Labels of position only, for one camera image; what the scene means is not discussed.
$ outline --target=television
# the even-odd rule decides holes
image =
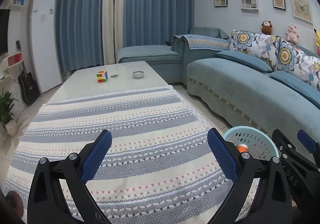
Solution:
[[[8,52],[8,23],[10,10],[0,9],[0,55]]]

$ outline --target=blue gripper pad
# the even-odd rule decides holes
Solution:
[[[223,141],[212,129],[208,131],[208,145],[226,178],[236,183],[239,178],[237,163]]]
[[[317,151],[315,141],[311,137],[309,137],[308,134],[303,130],[298,131],[297,138],[309,153],[315,153]]]
[[[112,144],[111,132],[106,131],[82,164],[81,180],[84,184],[94,178],[99,166]]]

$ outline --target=small metal object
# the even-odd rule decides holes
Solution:
[[[142,78],[142,77],[144,77],[144,72],[143,71],[134,71],[132,73],[132,75],[133,75],[133,78]]]
[[[272,161],[274,161],[275,163],[279,163],[279,162],[280,162],[280,160],[279,160],[278,157],[273,157],[273,158],[272,158]]]
[[[39,160],[39,163],[44,164],[46,161],[47,161],[47,158],[42,157],[42,158]]]
[[[241,156],[242,156],[244,159],[249,159],[249,158],[250,158],[250,154],[247,153],[247,152],[243,152],[243,153],[241,154]]]
[[[76,153],[72,153],[71,155],[69,155],[70,160],[75,160],[77,157],[78,155]]]

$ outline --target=metal screw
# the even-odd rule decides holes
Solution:
[[[70,160],[75,160],[77,158],[77,154],[76,153],[72,153],[71,155],[69,155],[69,159]]]
[[[47,159],[46,159],[45,157],[42,157],[42,158],[39,160],[39,163],[44,164],[46,161],[47,161]]]
[[[249,158],[250,158],[250,154],[247,153],[247,152],[242,153],[241,156],[242,156],[244,159],[249,159]]]
[[[273,158],[272,158],[272,161],[274,161],[275,163],[279,163],[279,162],[280,162],[280,160],[279,160],[278,157],[273,157]]]

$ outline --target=potted plant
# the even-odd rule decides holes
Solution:
[[[2,89],[0,94],[0,123],[10,136],[15,136],[18,132],[17,123],[13,119],[13,112],[11,112],[14,101],[18,100],[13,97],[13,94]]]

